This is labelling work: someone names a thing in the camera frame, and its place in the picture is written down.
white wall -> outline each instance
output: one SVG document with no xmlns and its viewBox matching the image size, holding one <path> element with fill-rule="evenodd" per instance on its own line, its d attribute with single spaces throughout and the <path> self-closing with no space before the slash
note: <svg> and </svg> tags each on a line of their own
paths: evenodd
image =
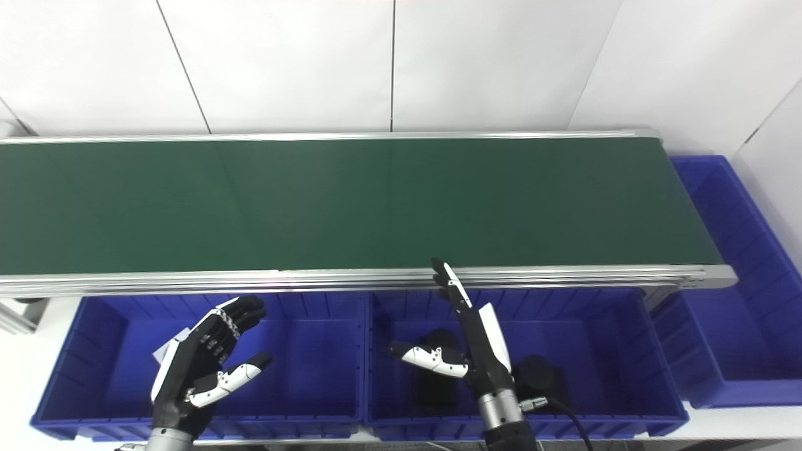
<svg viewBox="0 0 802 451">
<path fill-rule="evenodd" d="M 16 122 L 17 120 L 14 118 L 14 115 L 11 114 L 6 105 L 3 102 L 0 102 L 0 122 Z"/>
<path fill-rule="evenodd" d="M 731 155 L 802 77 L 798 0 L 398 1 L 395 57 L 391 0 L 160 2 L 212 132 L 651 126 Z M 5 0 L 0 43 L 40 135 L 207 131 L 156 0 Z"/>
<path fill-rule="evenodd" d="M 794 0 L 625 0 L 570 128 L 731 155 L 802 77 L 800 43 Z"/>
<path fill-rule="evenodd" d="M 398 2 L 394 130 L 564 130 L 620 5 Z"/>
<path fill-rule="evenodd" d="M 390 130 L 392 2 L 161 5 L 212 132 Z"/>
<path fill-rule="evenodd" d="M 802 81 L 731 160 L 796 267 L 802 268 Z"/>
<path fill-rule="evenodd" d="M 0 2 L 0 97 L 43 136 L 206 132 L 153 1 Z"/>
</svg>

